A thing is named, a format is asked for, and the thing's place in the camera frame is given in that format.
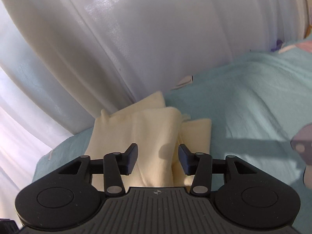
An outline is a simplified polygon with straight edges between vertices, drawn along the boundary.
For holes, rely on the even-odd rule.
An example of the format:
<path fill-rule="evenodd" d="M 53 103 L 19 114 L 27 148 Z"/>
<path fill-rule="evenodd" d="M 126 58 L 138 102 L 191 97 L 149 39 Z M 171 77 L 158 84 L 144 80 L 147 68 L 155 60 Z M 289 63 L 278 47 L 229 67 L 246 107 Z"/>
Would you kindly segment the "teal mushroom print bedsheet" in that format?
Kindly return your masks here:
<path fill-rule="evenodd" d="M 290 140 L 311 122 L 311 37 L 273 53 L 249 53 L 235 63 L 195 76 L 171 91 L 166 105 L 192 120 L 212 120 L 210 151 L 234 154 L 292 186 L 301 208 L 294 226 L 311 233 L 311 190 L 305 164 Z"/>

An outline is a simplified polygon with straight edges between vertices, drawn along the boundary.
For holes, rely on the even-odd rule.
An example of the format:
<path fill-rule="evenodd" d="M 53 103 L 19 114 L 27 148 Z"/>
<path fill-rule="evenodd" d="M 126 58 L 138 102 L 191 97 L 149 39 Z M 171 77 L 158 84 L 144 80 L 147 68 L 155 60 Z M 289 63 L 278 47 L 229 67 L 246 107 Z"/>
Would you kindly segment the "white sheer curtain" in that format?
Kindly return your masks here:
<path fill-rule="evenodd" d="M 1 217 L 39 158 L 181 78 L 306 36 L 311 0 L 1 0 Z"/>

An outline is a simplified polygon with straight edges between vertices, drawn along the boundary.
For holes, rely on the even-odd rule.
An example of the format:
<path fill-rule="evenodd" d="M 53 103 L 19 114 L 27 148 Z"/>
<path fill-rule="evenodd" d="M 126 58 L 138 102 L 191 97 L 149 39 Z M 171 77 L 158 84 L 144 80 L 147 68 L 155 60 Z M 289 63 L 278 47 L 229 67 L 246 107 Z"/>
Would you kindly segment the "cream knit sweater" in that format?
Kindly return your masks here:
<path fill-rule="evenodd" d="M 194 177 L 185 175 L 178 147 L 185 144 L 193 153 L 208 154 L 211 130 L 209 118 L 191 121 L 177 108 L 166 107 L 158 91 L 111 115 L 102 110 L 85 154 L 93 160 L 102 159 L 108 153 L 123 153 L 135 143 L 135 167 L 129 176 L 122 177 L 126 190 L 172 186 L 190 189 Z"/>

